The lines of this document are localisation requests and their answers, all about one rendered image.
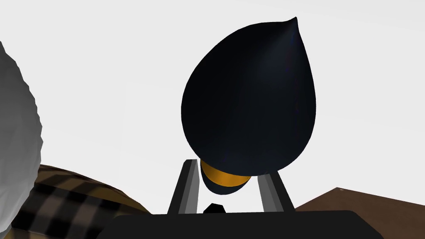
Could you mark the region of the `grey rounded object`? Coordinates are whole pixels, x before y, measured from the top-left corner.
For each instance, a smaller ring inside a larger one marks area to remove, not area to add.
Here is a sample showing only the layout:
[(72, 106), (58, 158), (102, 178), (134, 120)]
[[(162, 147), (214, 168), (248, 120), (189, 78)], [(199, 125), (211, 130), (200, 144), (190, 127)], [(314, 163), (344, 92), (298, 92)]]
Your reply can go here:
[(0, 239), (34, 187), (42, 125), (35, 98), (0, 42)]

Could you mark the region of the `black drop-shaped object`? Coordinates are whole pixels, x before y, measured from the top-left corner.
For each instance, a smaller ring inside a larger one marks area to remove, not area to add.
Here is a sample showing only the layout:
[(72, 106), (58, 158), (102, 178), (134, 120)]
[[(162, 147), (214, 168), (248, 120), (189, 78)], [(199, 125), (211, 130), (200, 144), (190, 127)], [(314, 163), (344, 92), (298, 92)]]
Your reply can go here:
[(294, 162), (315, 116), (313, 76), (296, 17), (225, 37), (193, 70), (181, 102), (184, 135), (201, 160), (205, 186), (218, 195)]

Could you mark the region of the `brown checkered round object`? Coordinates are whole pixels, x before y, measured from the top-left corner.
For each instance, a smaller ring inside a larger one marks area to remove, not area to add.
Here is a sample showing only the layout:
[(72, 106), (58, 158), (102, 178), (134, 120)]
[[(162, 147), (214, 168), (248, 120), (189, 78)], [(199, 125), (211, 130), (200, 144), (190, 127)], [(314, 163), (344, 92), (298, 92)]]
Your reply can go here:
[(148, 210), (108, 184), (41, 165), (28, 199), (4, 239), (97, 239), (120, 215)]

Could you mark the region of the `dark brown wooden table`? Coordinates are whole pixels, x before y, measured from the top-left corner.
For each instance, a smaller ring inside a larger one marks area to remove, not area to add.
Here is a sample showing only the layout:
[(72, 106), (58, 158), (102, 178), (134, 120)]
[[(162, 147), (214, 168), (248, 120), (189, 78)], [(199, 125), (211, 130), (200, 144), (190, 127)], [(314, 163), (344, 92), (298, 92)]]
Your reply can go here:
[(334, 188), (296, 210), (351, 210), (384, 239), (425, 239), (425, 205)]

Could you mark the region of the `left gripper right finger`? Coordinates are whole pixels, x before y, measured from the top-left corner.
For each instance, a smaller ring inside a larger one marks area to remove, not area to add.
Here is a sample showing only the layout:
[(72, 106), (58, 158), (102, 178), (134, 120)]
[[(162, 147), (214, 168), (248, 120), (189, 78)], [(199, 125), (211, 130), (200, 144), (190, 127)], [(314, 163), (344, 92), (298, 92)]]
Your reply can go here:
[(294, 212), (295, 207), (277, 171), (257, 176), (264, 212)]

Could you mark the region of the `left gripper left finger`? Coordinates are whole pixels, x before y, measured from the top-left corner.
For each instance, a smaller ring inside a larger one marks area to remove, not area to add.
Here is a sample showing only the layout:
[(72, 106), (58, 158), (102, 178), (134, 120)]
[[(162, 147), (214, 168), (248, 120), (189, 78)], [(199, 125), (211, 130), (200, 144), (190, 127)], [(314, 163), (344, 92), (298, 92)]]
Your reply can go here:
[(185, 160), (167, 214), (196, 214), (199, 185), (197, 160)]

